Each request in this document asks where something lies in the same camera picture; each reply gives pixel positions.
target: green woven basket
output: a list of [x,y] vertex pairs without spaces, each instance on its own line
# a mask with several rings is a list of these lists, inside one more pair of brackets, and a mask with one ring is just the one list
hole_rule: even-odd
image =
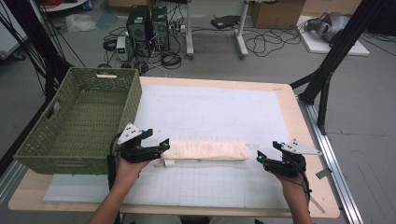
[[110,142],[141,94],[134,69],[70,68],[14,158],[40,174],[107,174]]

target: human arm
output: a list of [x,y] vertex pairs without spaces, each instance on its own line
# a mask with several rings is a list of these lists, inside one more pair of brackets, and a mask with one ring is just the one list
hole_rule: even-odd
[[312,224],[301,178],[286,178],[280,175],[276,177],[282,184],[283,196],[289,205],[294,224]]
[[114,223],[125,196],[136,181],[140,171],[148,164],[149,161],[129,163],[121,158],[113,188],[93,213],[88,223]]

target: white plastic bracket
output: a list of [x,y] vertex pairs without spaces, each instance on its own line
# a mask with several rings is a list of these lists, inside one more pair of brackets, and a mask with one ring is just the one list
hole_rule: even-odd
[[297,141],[297,139],[293,139],[287,144],[282,146],[282,149],[294,154],[312,154],[312,155],[321,155],[322,152],[311,147],[305,143]]
[[119,140],[117,141],[118,145],[121,145],[135,137],[137,137],[139,134],[142,134],[142,131],[136,128],[132,123],[128,123],[120,135]]

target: computer tower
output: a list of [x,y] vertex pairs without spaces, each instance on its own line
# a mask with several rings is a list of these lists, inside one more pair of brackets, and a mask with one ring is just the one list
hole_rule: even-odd
[[151,12],[155,46],[162,51],[170,49],[167,12],[166,7],[154,7]]
[[132,6],[126,28],[131,40],[132,48],[138,56],[150,56],[152,38],[152,23],[148,6]]

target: wooden table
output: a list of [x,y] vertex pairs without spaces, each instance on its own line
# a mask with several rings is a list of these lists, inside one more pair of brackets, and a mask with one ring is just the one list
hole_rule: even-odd
[[[286,124],[288,135],[297,138],[310,146],[314,146],[305,124],[300,107],[297,104],[291,87],[287,84],[253,83],[236,81],[217,81],[201,79],[180,79],[162,77],[141,77],[141,83],[150,85],[167,85],[182,87],[225,88],[254,91],[273,91],[276,94]],[[310,187],[311,203],[309,206],[312,217],[338,217],[338,205],[332,193],[327,177],[318,179],[316,173],[323,169],[318,156],[305,155],[307,177]],[[98,203],[53,203],[44,202],[43,198],[50,185],[53,175],[40,175],[28,170],[20,185],[14,192],[8,207],[12,210],[27,211],[76,211],[93,212]],[[290,217],[287,211],[275,209],[248,208],[213,208],[213,207],[183,207],[160,205],[129,205],[121,207],[122,213],[139,214],[174,214],[193,216],[240,216],[240,217]]]

